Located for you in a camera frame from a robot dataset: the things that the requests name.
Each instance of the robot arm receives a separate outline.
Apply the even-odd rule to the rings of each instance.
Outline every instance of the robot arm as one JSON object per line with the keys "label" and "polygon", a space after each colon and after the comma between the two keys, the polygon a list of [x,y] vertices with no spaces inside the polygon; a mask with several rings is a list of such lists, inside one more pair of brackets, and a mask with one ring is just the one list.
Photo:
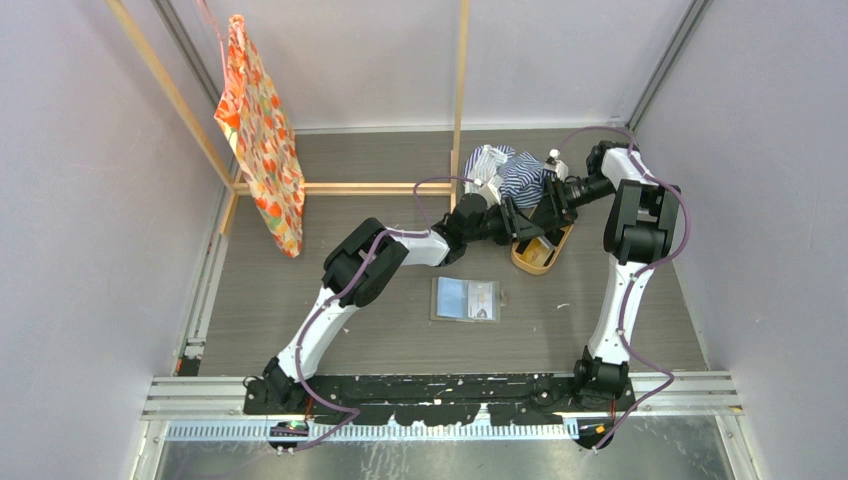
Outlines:
{"label": "robot arm", "polygon": [[[368,219],[363,223],[363,226],[367,229],[378,228],[375,224],[375,219]],[[351,237],[354,239],[358,239],[361,237],[360,233],[365,231],[363,226],[360,226]],[[398,258],[400,258],[400,266],[406,265],[429,265],[432,267],[438,266],[442,264],[442,262],[447,257],[450,252],[450,247],[447,244],[447,241],[434,231],[430,232],[404,232],[404,231],[392,231],[390,235],[393,237],[393,242],[391,245],[400,244],[403,248],[398,247],[389,247],[389,251],[384,250],[379,253],[376,257],[376,260],[380,259],[381,255],[386,255],[383,259],[388,258],[388,256],[394,256],[394,262],[397,262]],[[337,248],[328,259],[328,265],[332,266],[333,262],[345,262],[352,261],[351,264],[355,264],[356,268],[359,268],[359,265],[354,260],[359,256],[359,249],[350,252],[352,254],[346,255],[346,252],[349,252],[351,248],[353,248],[351,241],[351,237],[345,240],[339,248]],[[367,248],[370,245],[362,245],[363,249],[367,251]],[[385,283],[378,285],[376,288],[379,289],[373,297],[376,297],[380,291],[382,291]],[[325,285],[318,292],[318,298],[315,300],[315,303],[312,305],[312,309],[309,312],[309,315],[306,318],[311,318],[313,315],[316,315],[319,310],[324,307],[324,304],[330,299],[333,295],[340,292],[341,289],[344,288],[344,285],[341,285],[340,288],[337,286],[338,290],[333,290],[333,287]],[[371,300],[366,298],[362,298],[361,295],[356,294],[355,290],[354,295],[349,299],[351,303],[347,303],[344,299],[333,300],[330,302],[330,305],[320,314],[318,314],[315,322],[309,327],[309,330],[306,332],[306,335],[303,339],[303,344],[300,352],[300,362],[301,362],[301,372],[303,373],[304,379],[309,379],[313,375],[315,375],[316,370],[318,369],[318,362],[321,360],[321,357],[324,355],[324,352],[327,350],[327,347],[330,346],[330,343],[333,341],[333,338],[336,337],[336,334],[339,333],[342,326],[347,322],[347,319],[350,318],[360,307],[364,307],[367,303],[370,303]],[[300,329],[295,334],[292,341],[284,348],[280,353],[277,354],[277,360],[279,367],[283,370],[288,377],[292,378],[295,382],[299,382],[300,378],[296,374],[297,368],[295,365],[295,350],[297,348],[297,339],[300,338],[300,335],[303,329],[306,327],[306,322],[304,322]]]}
{"label": "robot arm", "polygon": [[[580,181],[581,185],[566,194],[566,203],[582,202],[581,195],[592,197],[598,192],[615,191],[610,216],[604,230],[604,250],[610,253],[609,277],[604,303],[595,332],[583,350],[583,357],[574,367],[575,392],[578,404],[587,406],[621,397],[627,384],[630,353],[621,342],[623,333],[627,342],[633,332],[636,314],[644,288],[653,270],[634,277],[648,264],[668,255],[677,221],[677,199],[654,182],[645,179],[648,169],[638,151],[632,152],[636,164],[630,161],[623,145],[601,142],[586,160],[593,182]],[[634,283],[627,304],[622,306],[627,285]],[[619,317],[624,321],[619,331]]]}

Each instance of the metal floor panel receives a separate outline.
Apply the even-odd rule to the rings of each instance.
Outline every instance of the metal floor panel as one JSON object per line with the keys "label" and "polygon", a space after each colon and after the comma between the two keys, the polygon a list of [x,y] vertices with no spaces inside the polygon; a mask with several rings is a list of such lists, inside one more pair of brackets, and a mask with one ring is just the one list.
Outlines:
{"label": "metal floor panel", "polygon": [[277,456],[264,442],[165,442],[158,479],[733,478],[714,417],[631,418],[594,454],[570,440],[327,443]]}

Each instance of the gray wall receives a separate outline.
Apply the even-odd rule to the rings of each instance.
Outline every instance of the gray wall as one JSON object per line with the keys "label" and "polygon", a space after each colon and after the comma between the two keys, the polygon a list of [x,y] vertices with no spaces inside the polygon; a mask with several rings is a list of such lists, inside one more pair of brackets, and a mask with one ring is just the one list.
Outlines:
{"label": "gray wall", "polygon": [[[128,4],[211,120],[150,2]],[[102,1],[0,22],[0,478],[126,478],[221,183]]]}
{"label": "gray wall", "polygon": [[[463,125],[626,119],[689,0],[474,0]],[[297,129],[453,125],[459,0],[209,1],[244,15]],[[196,2],[174,2],[221,85]]]}
{"label": "gray wall", "polygon": [[773,478],[848,468],[846,18],[714,2],[637,132],[692,206],[679,274]]}

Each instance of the striped cloth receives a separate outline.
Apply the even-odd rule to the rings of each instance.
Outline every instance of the striped cloth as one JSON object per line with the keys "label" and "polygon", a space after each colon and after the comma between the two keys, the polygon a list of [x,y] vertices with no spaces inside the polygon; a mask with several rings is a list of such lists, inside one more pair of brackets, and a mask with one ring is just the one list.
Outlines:
{"label": "striped cloth", "polygon": [[[484,148],[485,145],[477,147],[471,152],[463,170],[465,177],[473,178],[470,177],[471,171],[483,154]],[[556,174],[550,170],[545,170],[543,163],[528,152],[515,156],[515,149],[508,145],[498,145],[495,149],[508,157],[507,162],[497,168],[497,175],[503,178],[503,184],[498,189],[501,197],[511,197],[518,208],[535,207],[542,199],[545,176],[556,176]],[[481,178],[480,180],[489,181],[488,178]]]}
{"label": "striped cloth", "polygon": [[[491,145],[483,145],[476,148],[471,154],[471,159],[465,164],[464,177],[487,183],[498,174],[498,168],[515,154],[512,151],[510,155],[507,155],[504,151],[512,151],[512,149],[506,145],[497,148]],[[480,193],[480,188],[471,182],[465,182],[465,193]]]}

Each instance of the ventilation grille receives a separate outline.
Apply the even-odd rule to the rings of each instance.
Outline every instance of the ventilation grille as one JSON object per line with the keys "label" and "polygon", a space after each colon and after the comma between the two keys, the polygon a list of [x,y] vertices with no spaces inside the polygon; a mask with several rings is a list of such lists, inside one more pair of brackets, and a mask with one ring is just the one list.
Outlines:
{"label": "ventilation grille", "polygon": [[[253,442],[268,439],[272,420],[238,421],[172,421],[168,427],[169,441]],[[328,432],[333,425],[310,423],[309,440]],[[468,425],[405,427],[390,421],[388,425],[346,425],[327,442],[391,442],[391,441],[473,441],[473,440],[559,440],[569,439],[563,424],[509,425],[493,427],[488,419],[475,420]]]}

